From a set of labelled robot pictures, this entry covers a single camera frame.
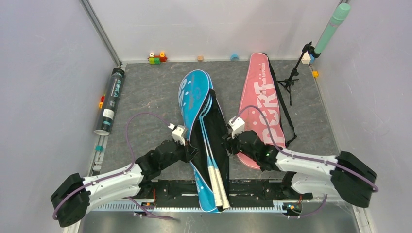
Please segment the pink racket cover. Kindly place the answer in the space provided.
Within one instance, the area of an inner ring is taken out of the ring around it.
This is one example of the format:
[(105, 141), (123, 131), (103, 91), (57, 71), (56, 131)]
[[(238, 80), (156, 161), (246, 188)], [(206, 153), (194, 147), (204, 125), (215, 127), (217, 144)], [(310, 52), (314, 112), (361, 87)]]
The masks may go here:
[(275, 89), (274, 75), (270, 72), (269, 58), (263, 53), (253, 53), (250, 57), (244, 81), (239, 109), (248, 105), (240, 117), (245, 122), (245, 130), (253, 130), (265, 144), (272, 144), (270, 134), (279, 147), (286, 147), (286, 138), (281, 127), (280, 95)]

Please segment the blue racket cover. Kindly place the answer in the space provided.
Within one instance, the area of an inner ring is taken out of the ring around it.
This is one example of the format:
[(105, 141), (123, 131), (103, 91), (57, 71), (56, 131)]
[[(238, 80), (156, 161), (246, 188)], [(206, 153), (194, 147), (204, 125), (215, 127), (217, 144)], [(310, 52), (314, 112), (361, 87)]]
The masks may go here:
[(207, 168), (206, 149), (199, 122), (200, 111), (209, 96), (212, 97), (212, 107), (204, 118), (204, 122), (212, 152), (228, 197), (229, 156), (223, 144), (223, 136), (228, 134), (228, 128), (217, 100), (211, 77), (206, 71), (196, 69), (189, 72), (182, 79), (178, 90), (178, 104), (183, 125), (187, 129), (185, 136), (186, 144), (190, 143), (199, 151), (198, 155), (189, 164), (194, 171), (200, 208), (206, 213), (219, 213), (224, 211), (219, 211), (215, 206)]

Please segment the black shuttlecock tube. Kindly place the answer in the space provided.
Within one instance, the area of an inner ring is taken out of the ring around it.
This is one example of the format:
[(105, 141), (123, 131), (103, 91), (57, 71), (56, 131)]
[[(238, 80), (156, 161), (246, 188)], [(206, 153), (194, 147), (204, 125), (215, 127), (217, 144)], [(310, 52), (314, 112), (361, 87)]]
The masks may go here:
[(99, 136), (108, 136), (114, 125), (115, 114), (119, 105), (121, 92), (125, 82), (125, 71), (114, 68), (106, 87), (102, 107), (94, 133)]

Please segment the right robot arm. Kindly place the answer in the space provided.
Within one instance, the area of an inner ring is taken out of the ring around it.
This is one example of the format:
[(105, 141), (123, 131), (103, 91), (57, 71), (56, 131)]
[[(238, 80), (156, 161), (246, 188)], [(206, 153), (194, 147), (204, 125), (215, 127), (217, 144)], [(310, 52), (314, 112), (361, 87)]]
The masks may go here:
[(372, 194), (378, 191), (377, 174), (354, 154), (341, 151), (335, 156), (320, 156), (295, 152), (265, 144), (256, 132), (243, 131), (223, 138), (232, 154), (242, 153), (253, 160), (261, 171), (282, 171), (292, 174), (281, 184), (281, 193), (293, 198), (298, 193), (334, 195), (361, 208), (370, 205)]

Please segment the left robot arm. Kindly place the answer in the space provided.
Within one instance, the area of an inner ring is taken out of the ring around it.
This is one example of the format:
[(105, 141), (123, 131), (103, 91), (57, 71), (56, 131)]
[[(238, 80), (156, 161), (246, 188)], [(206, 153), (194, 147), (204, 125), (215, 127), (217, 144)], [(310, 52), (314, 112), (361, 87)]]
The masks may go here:
[(153, 191), (151, 180), (161, 171), (178, 161), (188, 163), (198, 153), (189, 144), (165, 140), (129, 165), (111, 172), (89, 177), (71, 174), (51, 195), (52, 218), (64, 228), (105, 203), (136, 195), (146, 198)]

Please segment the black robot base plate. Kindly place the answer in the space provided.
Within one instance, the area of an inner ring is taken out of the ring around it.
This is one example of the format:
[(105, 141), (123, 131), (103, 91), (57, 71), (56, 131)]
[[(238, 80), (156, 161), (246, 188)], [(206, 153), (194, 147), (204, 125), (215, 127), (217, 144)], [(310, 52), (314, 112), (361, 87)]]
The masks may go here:
[[(299, 194), (276, 180), (230, 180), (231, 207), (270, 207), (273, 200), (311, 200), (312, 193)], [(152, 181), (133, 196), (154, 199), (157, 207), (199, 207), (195, 180)]]

